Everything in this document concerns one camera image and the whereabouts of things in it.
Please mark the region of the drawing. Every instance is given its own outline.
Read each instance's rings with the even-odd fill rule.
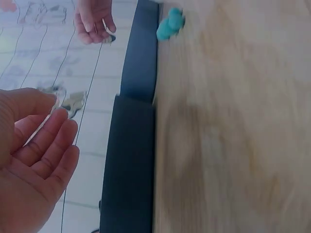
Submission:
[[[65,99],[67,91],[62,83],[48,87],[44,87],[44,85],[39,83],[37,89],[45,93],[55,94],[57,96],[57,101],[53,109],[58,108],[60,104],[62,108],[67,110],[69,119],[74,118],[76,113],[83,108],[87,98],[87,91],[81,91],[71,93],[69,98]]]
[[[65,24],[67,8],[61,5],[53,5],[48,8],[45,3],[30,2],[26,14],[19,20],[20,24],[41,25]]]
[[[12,0],[0,0],[0,9],[4,12],[15,12],[17,7]]]

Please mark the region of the small toy figure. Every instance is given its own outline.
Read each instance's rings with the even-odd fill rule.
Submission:
[[[178,8],[172,8],[169,16],[162,20],[156,32],[158,40],[168,40],[172,35],[178,34],[185,26],[185,17]]]
[[[69,98],[64,100],[61,107],[67,110],[69,119],[72,119],[76,115],[77,111],[83,108],[86,97],[87,92],[81,91],[70,94]]]

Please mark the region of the palm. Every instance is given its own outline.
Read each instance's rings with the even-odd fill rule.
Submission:
[[[115,32],[111,7],[112,0],[79,0],[74,23],[84,43],[101,43],[109,37],[104,23],[111,32]]]
[[[0,166],[0,230],[4,232],[38,231],[50,217],[76,166],[79,151],[72,142],[77,125],[67,120],[65,110],[56,110],[24,145],[44,118],[28,116],[15,123],[10,162]]]

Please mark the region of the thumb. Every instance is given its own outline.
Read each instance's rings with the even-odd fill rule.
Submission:
[[[79,0],[78,9],[81,16],[82,23],[89,33],[94,27],[94,19],[92,13],[92,5],[90,0]]]

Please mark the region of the hand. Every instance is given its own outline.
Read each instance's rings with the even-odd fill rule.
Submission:
[[[48,116],[55,96],[0,90],[0,232],[34,233],[50,217],[77,166],[77,123],[65,109]]]
[[[83,43],[102,43],[110,36],[103,20],[111,32],[116,31],[111,7],[112,0],[78,0],[74,24]]]

